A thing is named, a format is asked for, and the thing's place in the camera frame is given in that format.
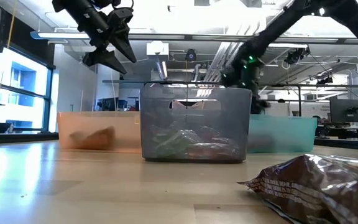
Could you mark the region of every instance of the wooden table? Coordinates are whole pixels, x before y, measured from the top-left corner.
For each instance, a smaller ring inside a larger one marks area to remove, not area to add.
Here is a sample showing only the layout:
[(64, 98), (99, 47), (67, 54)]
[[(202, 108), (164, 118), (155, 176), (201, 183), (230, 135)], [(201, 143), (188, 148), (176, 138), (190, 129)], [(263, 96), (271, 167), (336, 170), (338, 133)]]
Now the wooden table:
[[(316, 147), (358, 157), (358, 150)], [(243, 164), (159, 164), (139, 154), (0, 145), (0, 223), (286, 223), (237, 181), (297, 154)]]

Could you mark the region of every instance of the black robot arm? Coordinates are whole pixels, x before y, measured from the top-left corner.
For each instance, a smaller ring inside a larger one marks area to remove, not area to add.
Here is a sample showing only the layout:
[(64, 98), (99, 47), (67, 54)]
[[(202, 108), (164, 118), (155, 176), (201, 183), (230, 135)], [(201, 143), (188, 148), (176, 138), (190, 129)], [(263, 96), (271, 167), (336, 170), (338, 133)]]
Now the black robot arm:
[(265, 30), (240, 46), (230, 65), (222, 71), (221, 83), (224, 86), (238, 86), (250, 89), (253, 93), (252, 113), (260, 113), (268, 103), (259, 100), (257, 76), (263, 63), (258, 60), (265, 53), (269, 44), (279, 38), (303, 16), (318, 15), (325, 10), (342, 25), (348, 27), (358, 38), (358, 3), (356, 0), (294, 0), (291, 6), (285, 7)]
[[(87, 53), (83, 63), (92, 66), (97, 63), (108, 66), (123, 74), (125, 68), (114, 55), (114, 51), (108, 52), (107, 46), (112, 44), (131, 62), (136, 62), (134, 51), (128, 40), (129, 27), (127, 23), (132, 19), (132, 7), (121, 7), (121, 0), (53, 0), (52, 4), (56, 12), (66, 10), (78, 24), (78, 31), (86, 32), (94, 52)], [(98, 12), (96, 9), (112, 5), (114, 10), (108, 15)]]

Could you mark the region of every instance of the computer monitor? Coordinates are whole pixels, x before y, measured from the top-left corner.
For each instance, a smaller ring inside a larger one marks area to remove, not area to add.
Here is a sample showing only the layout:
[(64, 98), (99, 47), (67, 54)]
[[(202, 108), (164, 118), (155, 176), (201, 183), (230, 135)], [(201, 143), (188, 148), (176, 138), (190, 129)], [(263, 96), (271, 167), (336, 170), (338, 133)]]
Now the computer monitor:
[(340, 100), (331, 98), (329, 100), (331, 109), (331, 122), (350, 123), (358, 122), (358, 100)]

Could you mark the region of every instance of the teal translucent bin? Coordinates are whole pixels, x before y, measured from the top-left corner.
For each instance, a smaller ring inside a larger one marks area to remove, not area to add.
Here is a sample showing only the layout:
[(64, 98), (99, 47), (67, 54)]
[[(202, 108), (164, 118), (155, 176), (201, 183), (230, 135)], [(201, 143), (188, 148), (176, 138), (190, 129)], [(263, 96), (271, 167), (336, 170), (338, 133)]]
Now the teal translucent bin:
[(316, 128), (316, 118), (252, 114), (248, 153), (311, 152)]

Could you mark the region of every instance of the plastic bin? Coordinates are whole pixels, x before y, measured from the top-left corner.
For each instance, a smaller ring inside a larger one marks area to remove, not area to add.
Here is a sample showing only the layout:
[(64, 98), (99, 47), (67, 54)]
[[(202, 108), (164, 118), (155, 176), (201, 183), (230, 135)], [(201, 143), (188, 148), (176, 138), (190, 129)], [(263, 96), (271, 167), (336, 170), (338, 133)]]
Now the plastic bin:
[(62, 149), (141, 153), (139, 112), (63, 112), (58, 127)]
[(316, 118), (252, 114), (248, 153), (311, 152), (316, 128)]
[(251, 96), (240, 88), (142, 89), (143, 157), (157, 162), (244, 161)]

